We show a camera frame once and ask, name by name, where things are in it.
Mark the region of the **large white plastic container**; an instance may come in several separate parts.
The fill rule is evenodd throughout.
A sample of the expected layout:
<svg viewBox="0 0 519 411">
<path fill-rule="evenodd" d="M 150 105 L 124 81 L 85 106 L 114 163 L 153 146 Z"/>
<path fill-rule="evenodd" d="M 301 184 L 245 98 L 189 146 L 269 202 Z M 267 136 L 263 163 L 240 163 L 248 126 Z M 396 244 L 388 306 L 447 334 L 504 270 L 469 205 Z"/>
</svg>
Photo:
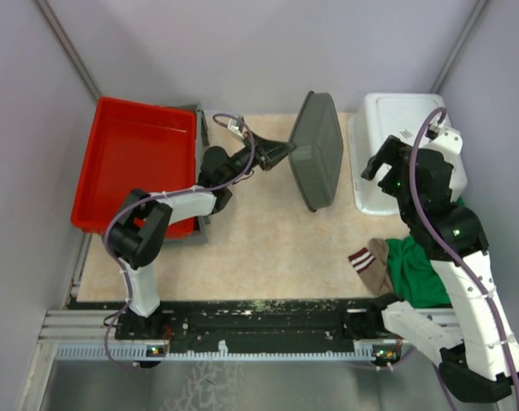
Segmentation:
<svg viewBox="0 0 519 411">
<path fill-rule="evenodd" d="M 363 99 L 347 125 L 355 205 L 359 211 L 372 216 L 398 213 L 397 201 L 378 187 L 391 167 L 382 165 L 371 181 L 363 179 L 361 172 L 388 136 L 394 135 L 412 146 L 427 115 L 444 106 L 438 94 L 370 93 Z"/>
</svg>

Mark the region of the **grey-green plastic tub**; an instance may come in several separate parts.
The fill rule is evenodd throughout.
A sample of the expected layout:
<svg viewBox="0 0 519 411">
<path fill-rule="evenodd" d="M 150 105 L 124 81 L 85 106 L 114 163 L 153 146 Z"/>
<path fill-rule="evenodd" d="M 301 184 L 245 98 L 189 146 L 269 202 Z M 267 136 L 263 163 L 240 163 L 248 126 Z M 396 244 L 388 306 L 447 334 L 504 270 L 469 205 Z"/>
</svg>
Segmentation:
<svg viewBox="0 0 519 411">
<path fill-rule="evenodd" d="M 343 161 L 343 137 L 332 96 L 307 93 L 289 141 L 295 149 L 289 164 L 299 193 L 310 212 L 332 205 Z"/>
</svg>

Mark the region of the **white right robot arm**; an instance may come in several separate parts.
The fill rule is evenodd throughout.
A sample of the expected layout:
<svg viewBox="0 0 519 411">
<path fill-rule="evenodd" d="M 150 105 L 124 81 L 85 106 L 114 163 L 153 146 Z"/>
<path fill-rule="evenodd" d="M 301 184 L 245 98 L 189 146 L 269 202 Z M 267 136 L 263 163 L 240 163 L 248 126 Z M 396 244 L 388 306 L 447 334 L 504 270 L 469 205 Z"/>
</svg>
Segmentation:
<svg viewBox="0 0 519 411">
<path fill-rule="evenodd" d="M 497 403 L 514 396 L 519 410 L 519 343 L 498 297 L 486 235 L 477 215 L 451 198 L 454 167 L 444 149 L 459 153 L 462 141 L 445 132 L 432 142 L 410 146 L 390 135 L 361 176 L 371 181 L 389 165 L 379 187 L 397 199 L 401 219 L 450 297 L 461 332 L 447 331 L 394 293 L 371 302 L 368 329 L 380 339 L 394 334 L 411 343 L 459 401 Z"/>
</svg>

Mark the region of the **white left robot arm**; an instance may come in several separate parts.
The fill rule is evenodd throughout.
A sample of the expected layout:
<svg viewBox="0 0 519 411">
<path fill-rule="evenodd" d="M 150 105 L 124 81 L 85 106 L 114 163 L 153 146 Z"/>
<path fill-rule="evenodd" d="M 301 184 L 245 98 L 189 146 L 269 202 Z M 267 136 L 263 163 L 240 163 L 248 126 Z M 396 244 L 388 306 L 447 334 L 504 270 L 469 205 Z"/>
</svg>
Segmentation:
<svg viewBox="0 0 519 411">
<path fill-rule="evenodd" d="M 253 134 L 243 148 L 229 155 L 220 146 L 206 149 L 198 183 L 175 192 L 147 193 L 134 189 L 104 233 L 107 252 L 121 267 L 127 286 L 126 308 L 136 315 L 133 328 L 147 340 L 162 333 L 163 318 L 153 261 L 167 229 L 183 220 L 221 212 L 229 203 L 230 186 L 259 166 L 271 170 L 295 150 L 292 142 L 267 140 Z"/>
</svg>

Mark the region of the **red plastic crate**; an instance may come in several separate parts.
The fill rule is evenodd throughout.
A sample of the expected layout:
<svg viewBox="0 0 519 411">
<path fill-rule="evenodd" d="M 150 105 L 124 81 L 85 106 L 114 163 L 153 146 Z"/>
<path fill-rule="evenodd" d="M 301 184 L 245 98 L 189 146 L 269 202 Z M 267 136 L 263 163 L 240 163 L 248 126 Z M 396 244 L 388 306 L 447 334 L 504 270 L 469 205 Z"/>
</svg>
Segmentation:
<svg viewBox="0 0 519 411">
<path fill-rule="evenodd" d="M 198 116 L 191 110 L 102 97 L 77 185 L 71 223 L 102 234 L 129 192 L 196 183 Z"/>
</svg>

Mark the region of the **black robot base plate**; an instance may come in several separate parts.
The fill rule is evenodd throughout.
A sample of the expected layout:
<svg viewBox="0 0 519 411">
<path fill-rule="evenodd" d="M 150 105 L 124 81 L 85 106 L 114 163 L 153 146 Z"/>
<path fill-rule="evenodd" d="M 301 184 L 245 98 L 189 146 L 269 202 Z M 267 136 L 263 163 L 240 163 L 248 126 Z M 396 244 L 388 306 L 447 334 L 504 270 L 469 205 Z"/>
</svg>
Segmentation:
<svg viewBox="0 0 519 411">
<path fill-rule="evenodd" d="M 99 354 L 153 368 L 163 361 L 353 361 L 392 367 L 413 353 L 374 325 L 359 299 L 165 301 L 150 319 L 121 302 L 71 301 L 80 325 L 99 328 Z"/>
</svg>

